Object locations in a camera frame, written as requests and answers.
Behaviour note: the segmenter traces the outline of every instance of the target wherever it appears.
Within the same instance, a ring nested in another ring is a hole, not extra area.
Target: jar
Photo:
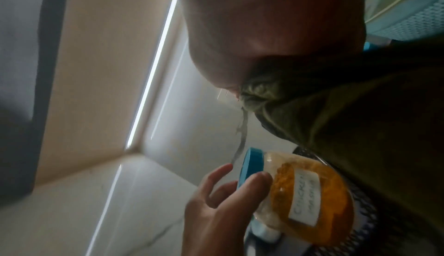
[[[350,234],[353,199],[333,168],[295,154],[250,148],[238,187],[259,171],[270,173],[273,183],[254,213],[257,220],[319,246],[336,246]]]

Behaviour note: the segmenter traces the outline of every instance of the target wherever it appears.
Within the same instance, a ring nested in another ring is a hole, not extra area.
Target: spice
[[[295,168],[315,172],[321,184],[321,205],[315,226],[289,218],[294,191]],[[285,232],[317,245],[338,245],[349,235],[353,220],[353,203],[348,189],[332,168],[307,159],[283,163],[273,179],[270,190],[272,210],[286,225]]]

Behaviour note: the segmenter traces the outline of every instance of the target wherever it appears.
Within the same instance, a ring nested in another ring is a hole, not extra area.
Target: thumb
[[[270,192],[272,182],[273,178],[269,173],[255,173],[217,209],[234,219],[235,226],[240,226],[238,229],[245,232],[254,211]]]

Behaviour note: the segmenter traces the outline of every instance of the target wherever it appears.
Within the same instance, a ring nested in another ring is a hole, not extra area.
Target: white label
[[[288,218],[309,226],[318,222],[321,209],[321,183],[312,171],[295,169],[295,192]]]

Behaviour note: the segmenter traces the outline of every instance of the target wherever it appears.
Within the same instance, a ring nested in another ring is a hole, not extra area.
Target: blue lid
[[[260,149],[249,148],[242,164],[237,188],[245,182],[250,175],[264,170],[264,152]]]

